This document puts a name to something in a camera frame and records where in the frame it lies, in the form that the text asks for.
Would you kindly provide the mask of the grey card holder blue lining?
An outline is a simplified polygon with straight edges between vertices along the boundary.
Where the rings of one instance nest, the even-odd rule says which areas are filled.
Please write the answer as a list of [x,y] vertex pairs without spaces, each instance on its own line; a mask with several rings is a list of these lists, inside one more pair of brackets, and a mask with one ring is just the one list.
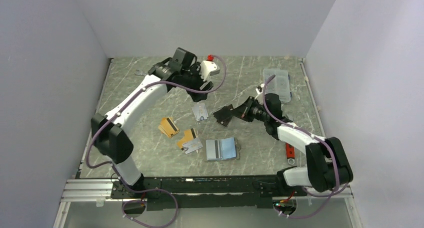
[[237,160],[240,158],[240,148],[238,146],[238,141],[235,137],[229,137],[224,139],[209,139],[209,140],[219,140],[220,141],[220,160],[207,160],[206,151],[205,151],[205,160],[206,162],[212,161],[227,161],[227,160]]

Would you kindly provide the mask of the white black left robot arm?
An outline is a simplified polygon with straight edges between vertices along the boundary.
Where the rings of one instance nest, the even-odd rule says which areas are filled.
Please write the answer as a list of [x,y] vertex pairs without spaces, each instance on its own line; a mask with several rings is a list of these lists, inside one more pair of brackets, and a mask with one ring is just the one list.
[[139,197],[145,189],[145,178],[132,157],[134,145],[129,137],[136,122],[174,87],[185,89],[194,102],[207,99],[214,86],[207,79],[220,70],[212,55],[200,62],[195,54],[177,48],[172,57],[154,64],[119,105],[105,115],[96,113],[92,117],[90,146],[109,159],[130,197]]

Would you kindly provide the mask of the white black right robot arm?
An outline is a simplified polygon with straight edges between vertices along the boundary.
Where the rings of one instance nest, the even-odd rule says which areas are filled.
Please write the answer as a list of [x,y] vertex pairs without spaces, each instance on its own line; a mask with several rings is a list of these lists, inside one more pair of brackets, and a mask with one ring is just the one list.
[[271,137],[306,156],[305,167],[289,167],[277,172],[275,188],[279,194],[288,195],[300,186],[324,192],[353,180],[354,174],[341,141],[336,137],[311,134],[286,118],[277,94],[265,94],[264,103],[250,96],[231,113],[246,122],[263,122]]

